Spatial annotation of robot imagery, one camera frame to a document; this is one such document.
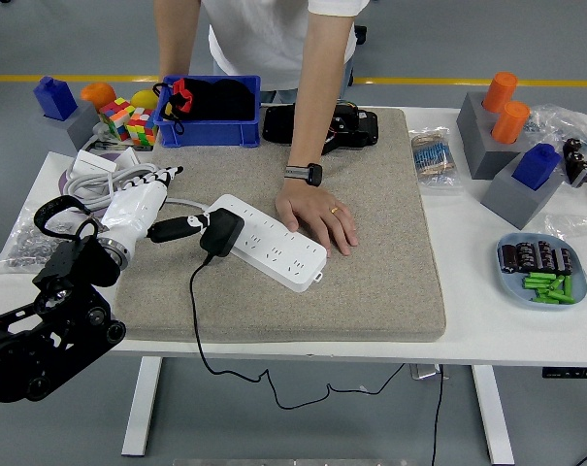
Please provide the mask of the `person's left hand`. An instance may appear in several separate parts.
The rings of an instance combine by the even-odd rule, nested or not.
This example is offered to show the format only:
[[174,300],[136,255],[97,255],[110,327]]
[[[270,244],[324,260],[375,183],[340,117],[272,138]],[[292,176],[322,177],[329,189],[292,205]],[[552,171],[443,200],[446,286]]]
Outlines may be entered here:
[[331,192],[306,184],[302,180],[285,179],[276,198],[279,220],[291,232],[301,226],[324,247],[327,255],[332,245],[344,256],[359,244],[354,217],[348,207]]

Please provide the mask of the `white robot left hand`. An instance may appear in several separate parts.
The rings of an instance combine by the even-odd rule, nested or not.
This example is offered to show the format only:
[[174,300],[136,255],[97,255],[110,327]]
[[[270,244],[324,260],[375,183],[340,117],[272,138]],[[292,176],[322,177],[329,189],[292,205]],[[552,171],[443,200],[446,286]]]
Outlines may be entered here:
[[165,243],[202,233],[210,225],[210,215],[178,217],[156,222],[168,196],[168,187],[182,167],[159,169],[129,181],[117,191],[101,222],[102,246],[129,261],[139,240],[150,238]]

